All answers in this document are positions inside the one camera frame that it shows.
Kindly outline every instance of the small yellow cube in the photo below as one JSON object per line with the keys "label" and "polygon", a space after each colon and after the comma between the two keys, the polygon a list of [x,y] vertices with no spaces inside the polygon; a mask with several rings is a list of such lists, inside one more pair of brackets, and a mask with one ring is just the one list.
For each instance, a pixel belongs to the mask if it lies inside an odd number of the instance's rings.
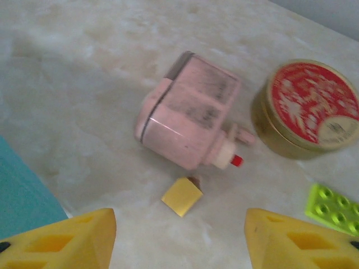
{"label": "small yellow cube", "polygon": [[179,178],[162,197],[162,201],[178,216],[183,217],[202,195],[202,191],[188,178]]}

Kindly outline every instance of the toy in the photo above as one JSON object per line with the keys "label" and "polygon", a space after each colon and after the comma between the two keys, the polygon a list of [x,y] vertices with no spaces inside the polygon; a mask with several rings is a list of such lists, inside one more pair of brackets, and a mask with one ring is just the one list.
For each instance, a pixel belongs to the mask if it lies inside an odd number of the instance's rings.
{"label": "toy", "polygon": [[234,74],[185,52],[144,100],[135,138],[187,170],[238,166],[236,144],[221,126],[240,87]]}
{"label": "toy", "polygon": [[359,237],[267,210],[247,210],[253,269],[358,269]]}
{"label": "toy", "polygon": [[0,241],[1,269],[108,269],[116,220],[93,211]]}
{"label": "toy", "polygon": [[305,214],[337,231],[359,236],[359,203],[324,185],[312,186]]}
{"label": "toy", "polygon": [[198,181],[179,178],[162,197],[162,201],[178,216],[183,217],[202,195]]}

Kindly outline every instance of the yellow block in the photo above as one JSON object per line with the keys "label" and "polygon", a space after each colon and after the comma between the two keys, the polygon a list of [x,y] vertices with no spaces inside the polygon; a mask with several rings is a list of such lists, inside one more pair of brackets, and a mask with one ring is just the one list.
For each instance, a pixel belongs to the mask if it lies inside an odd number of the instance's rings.
{"label": "yellow block", "polygon": [[0,240],[0,269],[108,269],[115,237],[113,210],[96,210]]}
{"label": "yellow block", "polygon": [[162,201],[183,217],[203,193],[188,179],[179,178],[162,197]]}
{"label": "yellow block", "polygon": [[247,210],[253,269],[359,269],[359,238],[270,211]]}

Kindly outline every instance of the white countertop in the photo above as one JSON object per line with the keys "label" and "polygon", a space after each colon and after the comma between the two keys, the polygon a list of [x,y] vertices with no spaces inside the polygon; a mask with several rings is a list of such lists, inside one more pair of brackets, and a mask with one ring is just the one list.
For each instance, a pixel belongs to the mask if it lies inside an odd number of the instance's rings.
{"label": "white countertop", "polygon": [[160,201],[185,171],[133,138],[144,96],[185,50],[243,78],[234,117],[292,58],[359,87],[359,43],[266,0],[2,0],[0,132],[70,213],[112,207],[111,268],[251,268],[243,224],[261,207],[299,219],[313,180],[359,200],[359,145],[296,162],[262,143],[242,168],[199,169],[184,217]]}

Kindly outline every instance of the gold tin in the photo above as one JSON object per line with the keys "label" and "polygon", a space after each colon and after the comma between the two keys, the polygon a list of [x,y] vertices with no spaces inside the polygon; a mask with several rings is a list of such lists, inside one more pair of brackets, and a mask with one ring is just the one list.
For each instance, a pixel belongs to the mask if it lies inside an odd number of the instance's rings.
{"label": "gold tin", "polygon": [[331,67],[311,60],[280,66],[252,103],[258,136],[274,152],[312,159],[359,136],[359,98]]}

